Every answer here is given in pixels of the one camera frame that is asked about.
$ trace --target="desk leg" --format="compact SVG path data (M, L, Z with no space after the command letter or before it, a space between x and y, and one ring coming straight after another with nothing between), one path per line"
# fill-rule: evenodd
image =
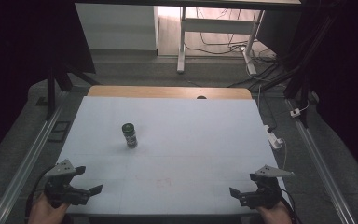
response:
M186 7L182 7L182 18L180 20L180 43L178 54L178 67L177 72L182 74L185 72L185 20L186 20Z
M254 66L254 64L252 62L251 50L252 50L252 45L253 45L253 43L255 41L255 34L257 33L258 26L260 25L260 21L261 21L261 18L263 16L263 13L264 13L263 10L259 11L258 16L257 16L257 18L255 20L254 27L252 29L251 35L249 36L248 44L246 45L246 48L241 48L242 55L243 55L243 58L246 61L246 66L247 66L247 69L248 69L250 75L256 75L257 74L257 72L255 71L255 66Z

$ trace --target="power strip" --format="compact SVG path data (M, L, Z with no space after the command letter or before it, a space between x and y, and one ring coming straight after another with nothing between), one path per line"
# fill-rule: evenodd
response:
M281 138L277 138L273 132L269 133L268 125L264 125L264 128L266 129L267 138L272 148L275 150L282 148L283 140Z

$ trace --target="white tabletop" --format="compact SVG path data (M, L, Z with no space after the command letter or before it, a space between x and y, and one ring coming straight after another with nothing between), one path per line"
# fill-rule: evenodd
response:
M121 131L127 122L135 126L134 149ZM249 174L277 167L254 100L85 97L64 159L87 167L73 187L103 184L69 212L96 215L249 213L228 188L255 191Z

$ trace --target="hand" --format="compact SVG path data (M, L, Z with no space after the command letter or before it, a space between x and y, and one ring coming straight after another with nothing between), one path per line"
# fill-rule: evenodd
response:
M257 207L256 209L266 224L292 224L289 211L282 202L278 202L271 209L265 207Z
M32 206L28 224L61 224L70 204L63 203L58 208L51 207L48 197L42 193Z

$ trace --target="wall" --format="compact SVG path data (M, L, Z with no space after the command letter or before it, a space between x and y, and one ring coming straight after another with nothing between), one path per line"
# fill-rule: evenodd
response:
M157 49L158 7L76 4L90 49Z

